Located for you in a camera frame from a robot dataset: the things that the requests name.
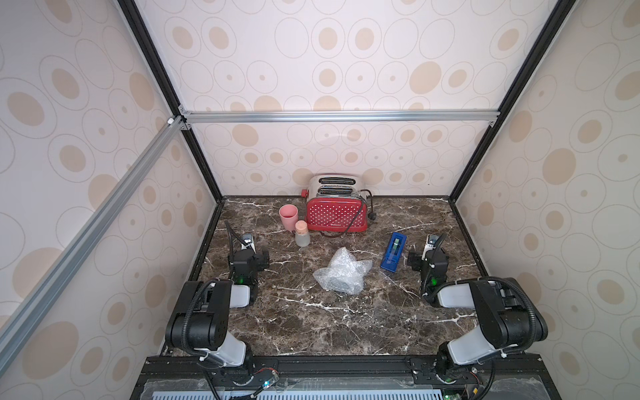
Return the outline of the clear bubble wrap sheet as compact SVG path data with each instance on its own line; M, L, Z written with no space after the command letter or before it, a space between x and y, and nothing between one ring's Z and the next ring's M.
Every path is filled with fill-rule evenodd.
M340 248L326 268L313 273L318 284L326 291L358 295L364 289L364 277L373 267L373 260L356 260L346 248Z

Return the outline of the red polka dot toaster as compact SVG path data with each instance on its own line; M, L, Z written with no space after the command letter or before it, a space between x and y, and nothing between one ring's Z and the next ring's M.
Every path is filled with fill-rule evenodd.
M310 230L323 233L363 233L368 229L371 196L362 176L315 174L302 192L305 222Z

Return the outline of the pink plastic cup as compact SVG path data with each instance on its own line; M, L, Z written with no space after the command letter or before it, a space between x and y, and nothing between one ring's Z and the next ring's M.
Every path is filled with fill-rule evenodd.
M284 228L289 232L294 232L298 222L298 208L293 204L285 204L281 206L279 216Z

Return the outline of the horizontal aluminium frame bar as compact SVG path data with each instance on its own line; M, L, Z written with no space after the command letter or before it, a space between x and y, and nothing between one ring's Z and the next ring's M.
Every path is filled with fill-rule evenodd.
M340 111L261 111L195 112L186 111L168 121L187 127L195 123L409 123L474 122L494 123L496 109L435 110L340 110Z

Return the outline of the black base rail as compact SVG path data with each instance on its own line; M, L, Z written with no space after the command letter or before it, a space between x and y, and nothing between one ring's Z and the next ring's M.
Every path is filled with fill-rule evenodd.
M542 358L511 356L438 376L435 358L255 357L246 367L203 366L193 357L146 360L133 399L558 399Z

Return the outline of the diagonal aluminium frame bar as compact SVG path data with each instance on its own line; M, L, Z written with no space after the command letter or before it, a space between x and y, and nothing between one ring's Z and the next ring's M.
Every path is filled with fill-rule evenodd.
M1 331L2 374L6 373L35 329L58 301L173 137L181 131L184 121L184 117L174 116L170 123L165 124L10 318Z

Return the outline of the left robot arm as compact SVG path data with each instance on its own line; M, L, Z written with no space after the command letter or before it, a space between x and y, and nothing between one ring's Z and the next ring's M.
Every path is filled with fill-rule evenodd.
M253 369L250 346L229 331L234 308L246 308L258 298L258 274L270 263L269 252L258 252L253 235L238 234L225 223L229 277L187 281L168 320L165 342L210 368Z

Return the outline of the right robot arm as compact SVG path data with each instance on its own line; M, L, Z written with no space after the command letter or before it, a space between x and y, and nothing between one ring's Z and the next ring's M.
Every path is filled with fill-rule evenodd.
M477 326L438 348L434 371L445 383L458 380L466 367L524 353L548 337L548 325L533 300L513 278L447 280L449 256L441 248L408 254L421 274L423 300L436 308L475 311Z

